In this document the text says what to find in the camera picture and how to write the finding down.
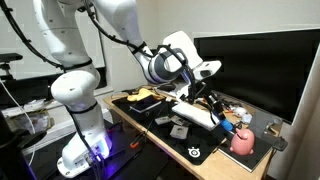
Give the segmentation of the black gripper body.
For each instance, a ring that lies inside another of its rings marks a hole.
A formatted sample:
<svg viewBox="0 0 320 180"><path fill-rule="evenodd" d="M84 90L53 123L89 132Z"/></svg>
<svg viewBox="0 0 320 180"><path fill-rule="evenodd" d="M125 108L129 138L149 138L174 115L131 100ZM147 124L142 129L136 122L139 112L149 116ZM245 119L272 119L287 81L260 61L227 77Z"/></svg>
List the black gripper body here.
<svg viewBox="0 0 320 180"><path fill-rule="evenodd" d="M197 98L204 98L210 105L216 101L215 96L205 82L191 83L189 85L189 103L194 104Z"/></svg>

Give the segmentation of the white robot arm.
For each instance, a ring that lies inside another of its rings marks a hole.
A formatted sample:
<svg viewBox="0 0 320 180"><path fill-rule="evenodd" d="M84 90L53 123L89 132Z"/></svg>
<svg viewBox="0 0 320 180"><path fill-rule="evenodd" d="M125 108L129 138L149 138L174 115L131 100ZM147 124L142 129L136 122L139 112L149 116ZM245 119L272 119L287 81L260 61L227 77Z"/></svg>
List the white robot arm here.
<svg viewBox="0 0 320 180"><path fill-rule="evenodd" d="M103 163L112 149L101 106L94 97L100 75L84 47L76 10L96 8L117 32L111 40L128 47L149 83L165 84L182 75L188 85L180 94L189 103L195 99L195 84L222 66L219 60L203 61L183 31L167 36L152 54L140 34L136 0L33 0L33 7L51 55L65 70L51 85L51 93L66 107L76 128L57 161L66 178Z"/></svg>

